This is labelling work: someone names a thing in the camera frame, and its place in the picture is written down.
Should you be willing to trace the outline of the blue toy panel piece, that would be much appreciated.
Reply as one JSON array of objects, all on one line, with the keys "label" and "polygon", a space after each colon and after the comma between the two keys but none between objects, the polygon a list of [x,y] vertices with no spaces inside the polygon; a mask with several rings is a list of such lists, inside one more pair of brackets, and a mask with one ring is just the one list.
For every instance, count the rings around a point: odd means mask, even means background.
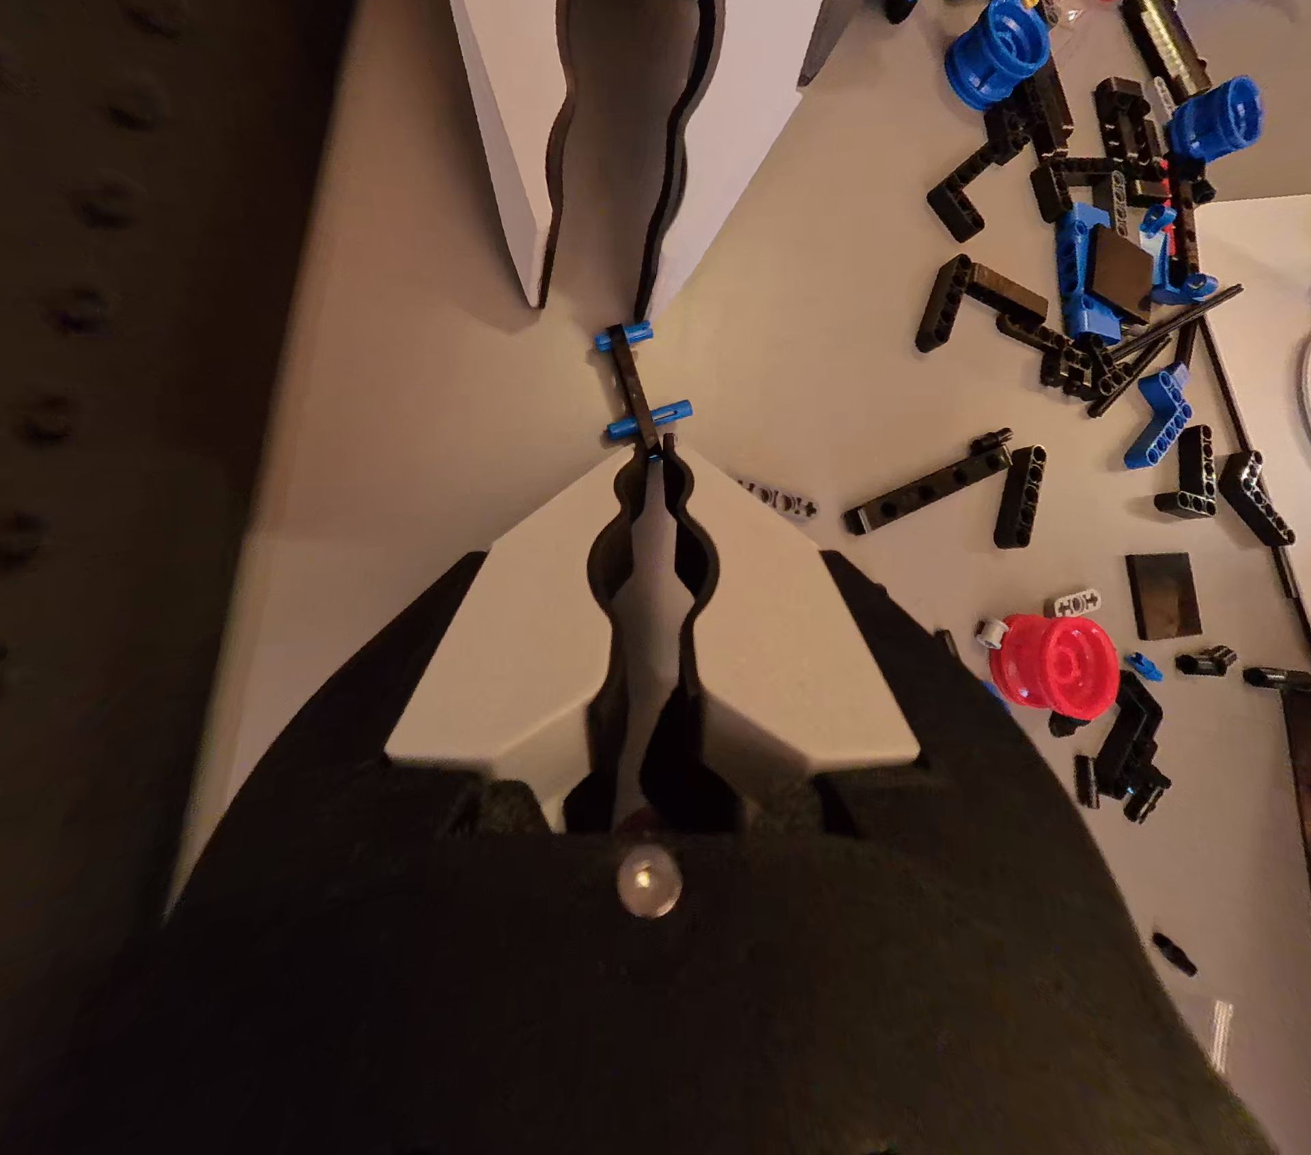
[{"label": "blue toy panel piece", "polygon": [[1153,260],[1150,299],[1163,307],[1202,304],[1219,290],[1200,269],[1193,211],[1170,204],[1148,208],[1139,226],[1139,246]]},{"label": "blue toy panel piece", "polygon": [[1085,292],[1088,237],[1095,226],[1111,227],[1110,215],[1090,204],[1075,204],[1056,224],[1055,264],[1059,309],[1070,338],[1095,335],[1107,345],[1116,345],[1122,339],[1124,326],[1131,324]]}]

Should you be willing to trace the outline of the grey desk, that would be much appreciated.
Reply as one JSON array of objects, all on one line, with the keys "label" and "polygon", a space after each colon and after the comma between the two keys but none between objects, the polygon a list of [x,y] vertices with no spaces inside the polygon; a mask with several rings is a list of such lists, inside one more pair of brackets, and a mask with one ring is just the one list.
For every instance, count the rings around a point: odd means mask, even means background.
[{"label": "grey desk", "polygon": [[[252,528],[179,869],[290,716],[369,636],[601,459],[614,393],[586,350],[623,316],[690,22],[663,0],[575,0],[580,106],[545,312],[503,255],[448,0],[359,0],[320,180]],[[817,502],[840,549],[923,626],[1096,587],[1134,643],[1122,558],[1188,552],[1203,643],[1303,669],[1269,555],[1222,514],[1170,523],[1122,471],[1140,411],[1101,424],[1035,385],[1033,356],[969,306],[946,350],[914,329],[952,254],[926,188],[978,140],[938,82],[954,30],[862,10],[696,275],[657,319],[643,381],[687,398],[690,447]],[[993,546],[1006,479],[853,535],[843,514],[961,460],[983,434],[1047,453],[1027,549]],[[1275,696],[1238,679],[1160,689],[1171,793],[1142,826],[1084,816],[1137,926],[1200,967],[1163,967],[1188,1022],[1234,1009],[1226,1078],[1280,1153],[1307,1153],[1307,878]]]}]

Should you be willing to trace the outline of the blue angled beam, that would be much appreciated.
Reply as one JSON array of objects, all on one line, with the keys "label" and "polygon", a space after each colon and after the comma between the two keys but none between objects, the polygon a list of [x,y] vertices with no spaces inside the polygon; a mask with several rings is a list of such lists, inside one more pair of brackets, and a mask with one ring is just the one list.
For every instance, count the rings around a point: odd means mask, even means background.
[{"label": "blue angled beam", "polygon": [[1148,427],[1124,453],[1122,466],[1127,471],[1142,471],[1159,465],[1188,428],[1193,416],[1185,396],[1188,381],[1189,370],[1182,362],[1174,362],[1162,371],[1137,381],[1137,391],[1151,416]]}]

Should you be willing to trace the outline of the blue toy wheel hub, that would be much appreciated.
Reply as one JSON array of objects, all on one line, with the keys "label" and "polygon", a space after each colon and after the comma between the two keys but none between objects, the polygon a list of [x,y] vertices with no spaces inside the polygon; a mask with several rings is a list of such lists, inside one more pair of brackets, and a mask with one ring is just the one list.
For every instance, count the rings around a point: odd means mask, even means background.
[{"label": "blue toy wheel hub", "polygon": [[983,113],[1030,80],[1050,51],[1050,33],[1036,8],[1024,0],[989,0],[946,50],[943,74],[966,108]]},{"label": "blue toy wheel hub", "polygon": [[1234,77],[1179,105],[1168,123],[1171,152],[1200,165],[1254,146],[1263,132],[1260,88]]}]

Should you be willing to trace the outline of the black thin beam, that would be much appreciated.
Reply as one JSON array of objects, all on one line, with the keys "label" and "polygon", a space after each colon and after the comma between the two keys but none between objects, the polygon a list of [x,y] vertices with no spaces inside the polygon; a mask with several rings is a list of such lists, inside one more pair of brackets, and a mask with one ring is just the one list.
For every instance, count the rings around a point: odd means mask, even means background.
[{"label": "black thin beam", "polygon": [[[623,394],[623,401],[627,407],[629,414],[635,414],[640,419],[646,419],[649,404],[640,376],[635,370],[630,347],[620,345],[618,342],[615,342],[609,355],[614,362],[614,371],[618,379],[620,391]],[[643,436],[635,440],[643,448],[643,459],[658,459],[661,456],[660,434],[657,431],[650,431],[649,424],[643,425],[641,433]]]}]

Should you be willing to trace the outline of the scattered black toy beams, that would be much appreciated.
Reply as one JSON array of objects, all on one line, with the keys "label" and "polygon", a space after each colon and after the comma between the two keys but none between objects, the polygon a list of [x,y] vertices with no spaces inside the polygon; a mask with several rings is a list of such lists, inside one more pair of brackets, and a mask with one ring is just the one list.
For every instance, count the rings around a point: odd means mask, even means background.
[{"label": "scattered black toy beams", "polygon": [[[1177,106],[1163,85],[1151,80],[1162,93],[1162,105],[1171,122]],[[1144,88],[1133,80],[1110,77],[1098,83],[1093,99],[1102,159],[1072,159],[1068,154],[1073,122],[1052,53],[1050,60],[1030,80],[1016,87],[1009,99],[981,113],[986,143],[926,195],[926,204],[957,244],[972,241],[984,227],[967,195],[972,182],[987,168],[1010,163],[1029,146],[1036,159],[1030,175],[1033,198],[1041,220],[1053,231],[1075,204],[1105,211],[1111,227],[1136,246],[1140,220],[1156,204],[1170,204],[1177,211],[1189,208],[1196,223],[1197,204],[1211,197],[1203,177],[1206,165],[1182,160],[1171,152],[1170,122],[1162,132]],[[1197,522],[1214,519],[1217,499],[1222,499],[1269,551],[1277,566],[1275,554],[1292,546],[1295,534],[1269,503],[1261,480],[1263,457],[1248,448],[1206,324],[1206,315],[1237,298],[1240,290],[1219,289],[1209,299],[1189,307],[1153,304],[1147,326],[1124,326],[1122,339],[1107,345],[1095,335],[1070,338],[1061,310],[1062,332],[1050,329],[1046,322],[1049,306],[1042,296],[958,254],[943,263],[934,276],[914,345],[921,355],[946,345],[960,303],[969,296],[995,313],[995,327],[1001,335],[1039,353],[1042,387],[1081,401],[1087,405],[1087,417],[1098,420],[1130,387],[1137,388],[1140,378],[1174,362],[1189,370],[1191,352],[1200,333],[1240,448],[1222,460],[1217,473],[1214,434],[1191,416],[1188,428],[1162,459],[1176,456],[1177,485],[1156,494],[1153,506],[1171,520]],[[961,460],[860,503],[843,514],[846,531],[853,535],[874,534],[984,477],[1000,474],[1006,486],[997,511],[993,546],[998,551],[1027,549],[1033,538],[1047,453],[1035,445],[1010,451],[1009,439],[1007,430],[983,434],[970,443]],[[1000,621],[992,621],[980,627],[977,640],[989,652],[998,636]],[[1127,655],[1124,663],[1131,672],[1121,673],[1113,725],[1095,759],[1075,759],[1075,785],[1079,802],[1087,808],[1108,797],[1122,805],[1125,820],[1140,823],[1171,788],[1171,780],[1154,762],[1162,713],[1142,685],[1145,681],[1159,682],[1160,672],[1139,653]],[[1050,712],[1050,731],[1056,738],[1072,736],[1085,725]]]}]

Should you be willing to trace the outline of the grey small connector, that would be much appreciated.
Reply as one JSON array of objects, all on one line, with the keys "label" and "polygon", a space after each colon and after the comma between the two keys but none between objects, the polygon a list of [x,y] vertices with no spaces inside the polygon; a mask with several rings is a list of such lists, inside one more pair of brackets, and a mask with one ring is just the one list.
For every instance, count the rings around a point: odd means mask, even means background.
[{"label": "grey small connector", "polygon": [[820,512],[817,505],[808,497],[778,491],[747,479],[736,479],[736,485],[742,488],[747,494],[761,500],[762,505],[770,509],[770,512],[774,512],[793,523],[810,523]]}]

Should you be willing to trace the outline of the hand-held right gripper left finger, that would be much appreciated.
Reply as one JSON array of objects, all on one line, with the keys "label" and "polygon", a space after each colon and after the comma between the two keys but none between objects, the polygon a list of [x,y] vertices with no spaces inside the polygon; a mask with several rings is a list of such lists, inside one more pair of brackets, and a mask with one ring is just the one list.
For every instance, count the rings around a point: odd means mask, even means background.
[{"label": "hand-held right gripper left finger", "polygon": [[620,515],[614,482],[627,463],[629,451],[611,453],[491,545],[387,738],[392,764],[520,782],[565,831],[614,640],[586,558]]}]

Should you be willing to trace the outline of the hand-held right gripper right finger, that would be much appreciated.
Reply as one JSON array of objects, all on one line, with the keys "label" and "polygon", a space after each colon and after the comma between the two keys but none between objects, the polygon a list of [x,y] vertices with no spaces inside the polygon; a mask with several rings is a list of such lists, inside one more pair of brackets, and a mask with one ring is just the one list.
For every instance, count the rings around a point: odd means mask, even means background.
[{"label": "hand-held right gripper right finger", "polygon": [[817,777],[912,768],[920,744],[823,552],[672,436],[661,473],[690,597],[641,764],[664,823],[728,834],[745,805],[790,814]]}]

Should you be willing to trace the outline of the white rounded board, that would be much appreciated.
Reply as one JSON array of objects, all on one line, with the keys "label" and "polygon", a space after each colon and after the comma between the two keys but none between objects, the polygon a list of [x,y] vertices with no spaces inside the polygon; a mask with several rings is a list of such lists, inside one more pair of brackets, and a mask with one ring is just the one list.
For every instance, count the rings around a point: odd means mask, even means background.
[{"label": "white rounded board", "polygon": [[1297,535],[1275,560],[1295,584],[1292,612],[1307,638],[1309,447],[1294,379],[1309,333],[1309,197],[1214,203],[1197,224],[1203,270],[1242,287],[1209,324],[1248,448],[1261,454],[1263,485]]}]

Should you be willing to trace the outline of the black curved panel piece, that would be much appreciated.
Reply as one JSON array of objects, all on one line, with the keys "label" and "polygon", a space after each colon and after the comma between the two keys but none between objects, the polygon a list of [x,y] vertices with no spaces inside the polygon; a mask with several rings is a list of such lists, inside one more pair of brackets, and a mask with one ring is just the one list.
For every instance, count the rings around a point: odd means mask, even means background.
[{"label": "black curved panel piece", "polygon": [[1121,0],[1118,11],[1150,76],[1163,85],[1174,106],[1212,88],[1177,0]]}]

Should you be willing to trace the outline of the black square panel piece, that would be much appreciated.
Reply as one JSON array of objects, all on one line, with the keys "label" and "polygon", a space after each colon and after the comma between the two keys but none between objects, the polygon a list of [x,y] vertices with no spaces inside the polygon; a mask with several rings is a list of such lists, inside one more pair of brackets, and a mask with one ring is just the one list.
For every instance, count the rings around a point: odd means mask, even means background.
[{"label": "black square panel piece", "polygon": [[1111,227],[1088,237],[1085,292],[1125,322],[1144,327],[1153,312],[1154,258]]},{"label": "black square panel piece", "polygon": [[1124,569],[1139,641],[1177,641],[1203,635],[1188,554],[1128,554]]}]

